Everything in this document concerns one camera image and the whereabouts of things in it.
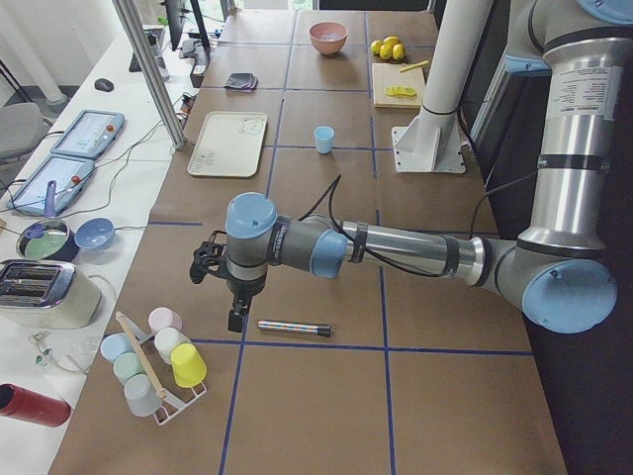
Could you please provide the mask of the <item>pink bowl with ice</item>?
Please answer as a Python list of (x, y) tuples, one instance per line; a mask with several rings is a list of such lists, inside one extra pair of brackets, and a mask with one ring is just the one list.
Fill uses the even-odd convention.
[(348, 29), (337, 22), (319, 22), (309, 29), (313, 47), (323, 55), (333, 55), (344, 47)]

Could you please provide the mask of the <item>light blue plastic cup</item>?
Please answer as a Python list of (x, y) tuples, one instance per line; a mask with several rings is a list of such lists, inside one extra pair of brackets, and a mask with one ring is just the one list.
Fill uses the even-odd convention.
[(328, 154), (332, 150), (335, 130), (330, 126), (318, 126), (314, 129), (314, 139), (316, 151), (321, 154)]

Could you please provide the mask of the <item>yellow cup on rack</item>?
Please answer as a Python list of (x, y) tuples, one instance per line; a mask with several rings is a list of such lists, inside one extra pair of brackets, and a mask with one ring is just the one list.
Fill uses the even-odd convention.
[(181, 343), (171, 352), (175, 383), (182, 388), (193, 388), (204, 381), (207, 365), (193, 343)]

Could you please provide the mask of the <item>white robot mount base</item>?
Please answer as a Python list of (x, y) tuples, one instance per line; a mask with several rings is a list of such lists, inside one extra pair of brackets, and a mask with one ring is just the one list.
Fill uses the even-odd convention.
[(417, 116), (407, 127), (393, 127), (398, 173), (466, 171), (461, 155), (458, 111), (491, 1), (449, 0)]

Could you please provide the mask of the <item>cream toaster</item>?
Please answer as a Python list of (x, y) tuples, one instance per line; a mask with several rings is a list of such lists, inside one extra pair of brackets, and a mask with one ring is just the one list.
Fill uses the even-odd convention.
[(70, 262), (8, 259), (1, 263), (1, 316), (21, 327), (86, 327), (101, 297), (100, 289)]

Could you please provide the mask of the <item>blue teach pendant near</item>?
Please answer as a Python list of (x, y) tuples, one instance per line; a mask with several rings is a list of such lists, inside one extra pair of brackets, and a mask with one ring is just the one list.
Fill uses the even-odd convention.
[(79, 195), (95, 170), (93, 159), (51, 154), (6, 203), (8, 210), (52, 218)]

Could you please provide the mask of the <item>blue teach pendant far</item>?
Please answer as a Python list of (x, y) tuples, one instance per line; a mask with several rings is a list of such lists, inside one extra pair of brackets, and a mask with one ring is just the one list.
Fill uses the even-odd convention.
[(53, 154), (95, 160), (124, 128), (125, 115), (117, 112), (83, 110), (50, 149)]

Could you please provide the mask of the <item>lemon slice on board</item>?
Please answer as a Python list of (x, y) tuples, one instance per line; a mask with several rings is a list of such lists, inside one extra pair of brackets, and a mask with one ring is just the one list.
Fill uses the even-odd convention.
[(385, 89), (385, 93), (390, 97), (404, 96), (401, 93), (403, 86), (390, 86)]

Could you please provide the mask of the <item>whole yellow lemon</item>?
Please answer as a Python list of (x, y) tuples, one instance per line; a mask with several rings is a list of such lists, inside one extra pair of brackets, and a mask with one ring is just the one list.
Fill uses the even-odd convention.
[(383, 45), (392, 48), (394, 45), (400, 44), (402, 41), (397, 36), (389, 36), (383, 39)]

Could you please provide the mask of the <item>cream bear serving tray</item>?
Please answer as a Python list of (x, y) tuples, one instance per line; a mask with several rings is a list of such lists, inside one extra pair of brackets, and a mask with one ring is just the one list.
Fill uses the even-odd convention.
[(187, 172), (194, 177), (252, 177), (259, 166), (267, 119), (262, 112), (208, 113)]

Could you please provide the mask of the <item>black computer mouse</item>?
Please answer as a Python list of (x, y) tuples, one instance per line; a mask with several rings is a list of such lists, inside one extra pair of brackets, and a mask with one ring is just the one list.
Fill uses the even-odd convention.
[(112, 92), (115, 85), (112, 81), (106, 78), (98, 78), (94, 81), (94, 88), (102, 92)]

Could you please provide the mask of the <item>blue teach pendant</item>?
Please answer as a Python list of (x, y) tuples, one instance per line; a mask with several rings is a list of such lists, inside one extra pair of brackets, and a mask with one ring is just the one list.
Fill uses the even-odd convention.
[(50, 149), (53, 154), (95, 160), (124, 128), (125, 115), (117, 112), (83, 110)]
[(6, 203), (8, 210), (52, 218), (79, 195), (95, 170), (93, 159), (51, 154)]

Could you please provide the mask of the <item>white cup on rack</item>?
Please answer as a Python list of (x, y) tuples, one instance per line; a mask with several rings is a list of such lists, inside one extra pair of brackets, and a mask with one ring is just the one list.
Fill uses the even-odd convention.
[(167, 327), (155, 335), (153, 342), (163, 362), (167, 365), (171, 365), (171, 353), (173, 349), (182, 343), (190, 343), (191, 340), (179, 330)]

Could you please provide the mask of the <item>red cylinder container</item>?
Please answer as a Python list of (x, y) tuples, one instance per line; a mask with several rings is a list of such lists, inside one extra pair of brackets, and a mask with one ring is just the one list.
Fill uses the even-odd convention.
[(62, 400), (10, 383), (1, 385), (1, 416), (49, 428), (63, 425), (71, 407)]

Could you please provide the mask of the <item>light blue rack cup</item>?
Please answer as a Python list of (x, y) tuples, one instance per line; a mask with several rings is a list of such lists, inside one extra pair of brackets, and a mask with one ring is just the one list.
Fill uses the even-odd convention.
[(100, 345), (101, 355), (112, 364), (123, 354), (133, 351), (134, 349), (124, 332), (109, 334)]

